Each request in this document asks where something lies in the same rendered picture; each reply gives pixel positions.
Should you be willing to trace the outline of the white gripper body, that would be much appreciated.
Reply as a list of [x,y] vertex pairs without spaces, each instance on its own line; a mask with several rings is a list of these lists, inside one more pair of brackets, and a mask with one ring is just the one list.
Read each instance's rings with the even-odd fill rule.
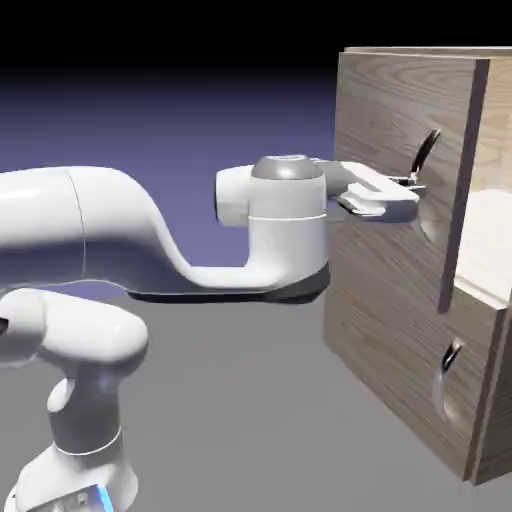
[[353,175],[346,189],[346,210],[355,217],[375,222],[411,222],[416,218],[420,197],[373,168],[347,162]]

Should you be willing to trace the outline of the long curved metal handle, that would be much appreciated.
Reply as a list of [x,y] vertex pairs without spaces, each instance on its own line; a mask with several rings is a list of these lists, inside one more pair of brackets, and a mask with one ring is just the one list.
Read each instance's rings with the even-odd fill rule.
[[[410,172],[419,171],[421,173],[423,166],[434,148],[441,131],[433,129],[420,145],[416,156],[414,157]],[[410,189],[419,196],[418,213],[415,220],[415,228],[422,233],[423,237],[430,243],[440,247],[443,242],[444,235],[439,229],[439,219],[435,209],[429,204],[427,199],[427,186],[423,189]]]

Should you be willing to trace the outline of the tall wood cabinet door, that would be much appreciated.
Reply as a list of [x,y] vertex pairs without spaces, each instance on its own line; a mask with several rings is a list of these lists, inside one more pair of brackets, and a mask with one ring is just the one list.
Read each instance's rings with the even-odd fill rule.
[[439,311],[451,303],[490,63],[483,58],[339,56],[334,157],[406,177],[422,144],[440,134],[418,180],[418,222],[434,260]]

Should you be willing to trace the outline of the short wood cabinet door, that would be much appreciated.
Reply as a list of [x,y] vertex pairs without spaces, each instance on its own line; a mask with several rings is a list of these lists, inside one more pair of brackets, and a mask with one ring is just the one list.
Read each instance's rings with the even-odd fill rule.
[[[425,238],[400,224],[333,224],[324,336],[346,366],[459,478],[482,484],[512,472],[512,412],[498,379],[507,304],[454,285],[440,312]],[[464,347],[447,375],[454,425],[432,404],[448,345]]]

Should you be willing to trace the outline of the light wood cabinet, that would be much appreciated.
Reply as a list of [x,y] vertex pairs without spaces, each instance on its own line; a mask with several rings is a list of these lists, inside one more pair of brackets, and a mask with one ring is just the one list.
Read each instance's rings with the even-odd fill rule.
[[327,345],[458,477],[512,472],[512,47],[345,50],[334,155],[426,195],[331,225]]

